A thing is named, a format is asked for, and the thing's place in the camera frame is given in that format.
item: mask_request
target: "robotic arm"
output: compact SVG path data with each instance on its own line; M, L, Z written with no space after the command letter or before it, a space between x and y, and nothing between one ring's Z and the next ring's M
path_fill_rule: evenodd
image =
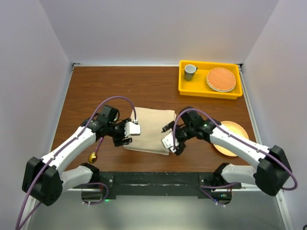
M230 183L246 183L255 184L266 194L275 196L282 188L284 183L289 178L289 173L280 167L275 161L261 153L264 151L277 158L291 172L291 167L282 148L257 144L248 139L245 139L233 132L219 121L215 121L223 130L226 130L227 135L219 127L209 119L203 118L196 111L188 111L181 116L184 125L176 126L175 129L175 146L173 142L173 132L169 133L162 139L163 145L176 155L180 155L185 149L185 141L196 137L197 139L205 140L209 143L224 147L236 155L244 159L250 166L236 166L228 163L223 163L214 172L213 180L209 182L211 186L225 185ZM173 128L175 122L171 122L163 127L162 132L166 132Z
M131 143L131 136L141 134L140 125L133 123L130 118L121 122L117 122L118 119L119 110L105 105L81 135L80 133L89 119L82 122L77 131L54 151L41 159L31 158L26 165L22 190L28 191L37 173L51 158L53 158L51 163L30 193L32 197L46 206L52 205L62 192L70 188L88 182L97 182L99 180L99 169L88 163L70 171L64 172L64 170L83 150L100 138L110 136L114 145L118 147ZM55 153L61 149L62 151L54 157Z

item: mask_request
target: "white wall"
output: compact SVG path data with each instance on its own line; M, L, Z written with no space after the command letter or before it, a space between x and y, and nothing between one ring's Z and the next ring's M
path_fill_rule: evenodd
M297 230L307 224L306 9L305 0L280 0L243 65L262 141L284 148L298 179L285 192Z
M38 0L0 1L0 225L14 229L26 162L50 150L70 62Z
M40 0L71 62L243 63L278 0Z

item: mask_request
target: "wooden table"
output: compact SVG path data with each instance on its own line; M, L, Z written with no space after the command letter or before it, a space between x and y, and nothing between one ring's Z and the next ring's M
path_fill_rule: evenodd
M219 121L239 123L255 141L244 97L236 100L181 96L178 91L178 67L75 67L68 88L52 149L77 129L84 119L106 98L121 95L131 99L136 107L171 109L179 112L193 106ZM131 106L122 99L108 103L120 110L121 118L130 117ZM82 152L67 168L87 162L96 143ZM193 138L186 142L180 155L169 156L115 148L106 137L98 160L101 171L212 172L221 163L247 164L239 157L227 157L205 141Z

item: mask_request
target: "folded towel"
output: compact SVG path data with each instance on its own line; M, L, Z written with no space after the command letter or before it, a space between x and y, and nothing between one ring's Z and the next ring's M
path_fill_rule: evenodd
M124 148L168 155L169 150L163 146L161 139L169 134L169 132L161 133L161 131L165 125L175 120L175 111L139 107L135 109L139 125L141 126L141 135L132 137L132 143L124 145ZM134 118L133 112L131 113L131 118L132 120Z

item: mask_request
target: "beige cloth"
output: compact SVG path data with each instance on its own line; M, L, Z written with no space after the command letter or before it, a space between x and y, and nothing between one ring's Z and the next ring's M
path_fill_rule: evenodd
M135 109L139 125L141 126L141 135L133 136L132 143L124 145L124 148L168 155L169 150L164 148L161 139L169 134L169 132L161 133L161 131L165 125L175 120L175 111L139 107Z

